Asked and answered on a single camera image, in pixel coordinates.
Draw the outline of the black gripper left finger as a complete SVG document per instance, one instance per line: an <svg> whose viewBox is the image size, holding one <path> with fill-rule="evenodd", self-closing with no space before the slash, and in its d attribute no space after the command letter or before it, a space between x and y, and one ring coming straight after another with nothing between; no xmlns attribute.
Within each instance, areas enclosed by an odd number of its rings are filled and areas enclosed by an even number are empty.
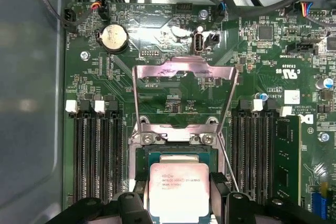
<svg viewBox="0 0 336 224"><path fill-rule="evenodd" d="M132 192L121 193L104 204L84 198L52 218L52 223L152 223L143 205L147 181L137 181Z"/></svg>

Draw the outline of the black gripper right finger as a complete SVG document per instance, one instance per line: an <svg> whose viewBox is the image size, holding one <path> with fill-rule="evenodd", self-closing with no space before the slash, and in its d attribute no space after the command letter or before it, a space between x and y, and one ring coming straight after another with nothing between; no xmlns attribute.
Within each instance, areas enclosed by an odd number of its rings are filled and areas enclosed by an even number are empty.
<svg viewBox="0 0 336 224"><path fill-rule="evenodd" d="M231 191L223 173L209 174L209 201L218 223L319 224L326 221L286 198L272 197L261 205L246 194Z"/></svg>

